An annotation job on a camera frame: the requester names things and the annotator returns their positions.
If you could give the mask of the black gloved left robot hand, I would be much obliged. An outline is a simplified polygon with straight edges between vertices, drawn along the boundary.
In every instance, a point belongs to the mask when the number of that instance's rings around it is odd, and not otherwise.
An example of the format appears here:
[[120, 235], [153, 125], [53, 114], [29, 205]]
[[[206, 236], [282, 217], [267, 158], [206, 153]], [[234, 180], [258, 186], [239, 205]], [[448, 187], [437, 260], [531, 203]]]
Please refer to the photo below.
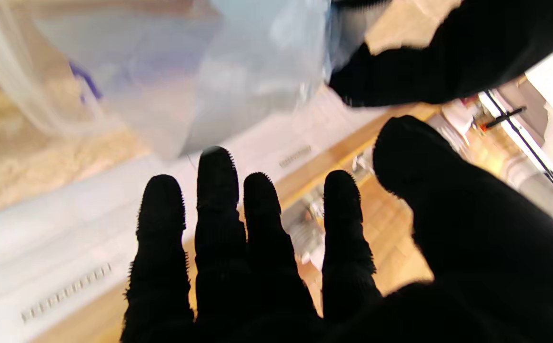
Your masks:
[[351, 107], [442, 104], [522, 76], [553, 53], [553, 0], [464, 0], [429, 45], [361, 44], [329, 87]]

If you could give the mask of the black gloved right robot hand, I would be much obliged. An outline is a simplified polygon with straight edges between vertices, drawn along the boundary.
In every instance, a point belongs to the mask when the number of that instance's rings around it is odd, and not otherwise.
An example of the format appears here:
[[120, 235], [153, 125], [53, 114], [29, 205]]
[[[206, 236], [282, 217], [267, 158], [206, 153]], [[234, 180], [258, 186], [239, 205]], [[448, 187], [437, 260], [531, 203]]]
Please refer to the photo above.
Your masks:
[[412, 239], [433, 280], [381, 294], [361, 194], [333, 170], [318, 315], [271, 180], [246, 177], [242, 222], [235, 165], [214, 146], [198, 165], [197, 310], [182, 191], [159, 174], [139, 211], [122, 343], [553, 343], [553, 217], [413, 116], [389, 119], [372, 157], [379, 184], [412, 210]]

